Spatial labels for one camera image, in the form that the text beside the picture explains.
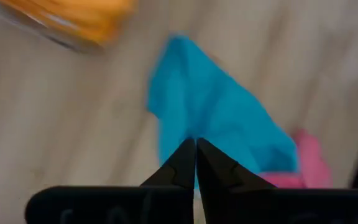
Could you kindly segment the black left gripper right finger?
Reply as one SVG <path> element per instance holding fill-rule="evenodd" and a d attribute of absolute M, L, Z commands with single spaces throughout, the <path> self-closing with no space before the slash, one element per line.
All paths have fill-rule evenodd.
<path fill-rule="evenodd" d="M 358 223 L 358 190 L 279 189 L 207 140 L 196 147 L 207 223 Z"/>

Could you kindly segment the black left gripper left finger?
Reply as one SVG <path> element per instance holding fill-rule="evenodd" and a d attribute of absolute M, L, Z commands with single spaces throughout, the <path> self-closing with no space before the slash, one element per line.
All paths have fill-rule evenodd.
<path fill-rule="evenodd" d="M 133 186 L 55 186 L 31 197 L 27 223 L 193 223 L 196 144 L 184 140 L 146 181 Z"/>

